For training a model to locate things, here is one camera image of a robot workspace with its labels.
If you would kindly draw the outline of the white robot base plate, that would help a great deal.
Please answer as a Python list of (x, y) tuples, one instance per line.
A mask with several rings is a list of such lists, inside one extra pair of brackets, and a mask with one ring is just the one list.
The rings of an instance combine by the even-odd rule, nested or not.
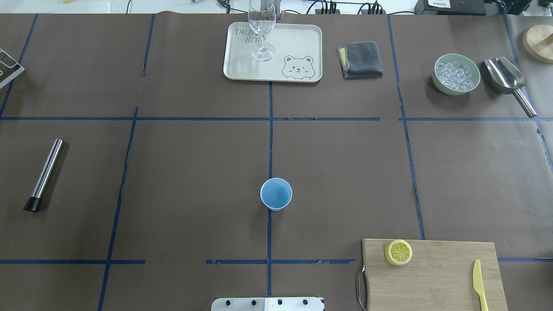
[(212, 311), (324, 311), (320, 297), (217, 298)]

